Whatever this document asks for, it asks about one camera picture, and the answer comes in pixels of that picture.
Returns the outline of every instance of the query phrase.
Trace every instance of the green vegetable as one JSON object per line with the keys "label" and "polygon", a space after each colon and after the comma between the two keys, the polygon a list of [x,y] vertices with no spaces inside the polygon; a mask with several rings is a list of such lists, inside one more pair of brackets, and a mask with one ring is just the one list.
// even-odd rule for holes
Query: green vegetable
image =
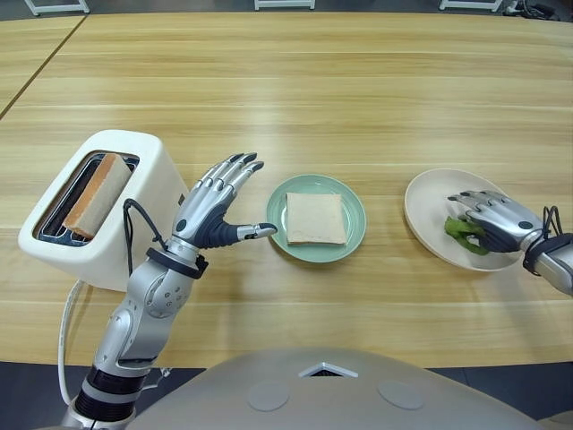
{"label": "green vegetable", "polygon": [[448,217],[444,224],[444,229],[449,236],[452,236],[460,245],[469,252],[478,255],[487,255],[489,251],[479,245],[474,245],[467,240],[467,237],[484,237],[485,231],[477,224],[466,219],[453,219]]}

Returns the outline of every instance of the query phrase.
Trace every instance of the white plate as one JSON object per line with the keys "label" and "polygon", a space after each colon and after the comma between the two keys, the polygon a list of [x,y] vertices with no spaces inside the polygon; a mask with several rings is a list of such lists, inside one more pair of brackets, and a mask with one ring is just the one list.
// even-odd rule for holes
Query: white plate
{"label": "white plate", "polygon": [[463,191],[503,191],[490,181],[463,170],[436,168],[416,176],[406,189],[404,212],[408,226],[422,244],[442,260],[473,271],[500,271],[519,260],[521,253],[470,253],[444,231],[448,216],[457,218],[468,208],[448,196]]}

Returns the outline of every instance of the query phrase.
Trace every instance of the white furniture leg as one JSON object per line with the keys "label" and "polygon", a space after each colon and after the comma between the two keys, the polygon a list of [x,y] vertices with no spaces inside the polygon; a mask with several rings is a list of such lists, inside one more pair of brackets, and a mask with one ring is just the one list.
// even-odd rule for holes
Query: white furniture leg
{"label": "white furniture leg", "polygon": [[492,12],[497,12],[502,0],[495,0],[494,2],[463,2],[452,0],[441,0],[440,10],[443,11],[447,7],[461,7],[465,9],[489,9]]}
{"label": "white furniture leg", "polygon": [[75,4],[58,4],[55,6],[36,6],[32,0],[24,0],[26,5],[30,8],[31,12],[38,16],[41,13],[50,12],[84,12],[90,13],[90,8],[85,0],[78,0]]}
{"label": "white furniture leg", "polygon": [[254,10],[261,7],[309,7],[314,9],[315,0],[254,0]]}

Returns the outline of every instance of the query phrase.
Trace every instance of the plate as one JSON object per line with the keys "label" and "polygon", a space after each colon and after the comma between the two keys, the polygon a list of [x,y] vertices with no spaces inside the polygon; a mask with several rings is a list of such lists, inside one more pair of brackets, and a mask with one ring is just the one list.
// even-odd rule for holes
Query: plate
{"label": "plate", "polygon": [[406,189],[406,221],[422,244],[442,260],[473,271],[500,271],[519,260],[521,253],[477,255],[470,253],[444,231],[448,216],[468,211],[448,196],[463,191],[492,190],[505,194],[490,181],[463,170],[436,168],[416,176]]}
{"label": "plate", "polygon": [[[340,194],[345,245],[302,244],[287,241],[287,193]],[[323,175],[294,176],[277,187],[267,203],[267,221],[277,226],[272,239],[286,253],[306,262],[335,262],[351,254],[366,233],[366,211],[358,196],[340,181]]]}

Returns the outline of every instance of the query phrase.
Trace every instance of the white cable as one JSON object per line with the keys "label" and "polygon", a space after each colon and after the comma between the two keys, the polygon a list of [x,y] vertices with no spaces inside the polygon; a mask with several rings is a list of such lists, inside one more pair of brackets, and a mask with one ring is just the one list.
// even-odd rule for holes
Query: white cable
{"label": "white cable", "polygon": [[65,337],[68,332],[68,320],[70,319],[70,313],[72,312],[75,298],[78,296],[83,285],[83,280],[78,279],[75,281],[75,284],[68,293],[68,298],[65,300],[64,313],[62,314],[62,321],[60,322],[60,337],[57,344],[57,379],[58,382],[60,382],[60,392],[62,393],[62,399],[66,405],[69,405],[72,400],[70,399],[70,394],[68,393],[68,388],[65,384]]}

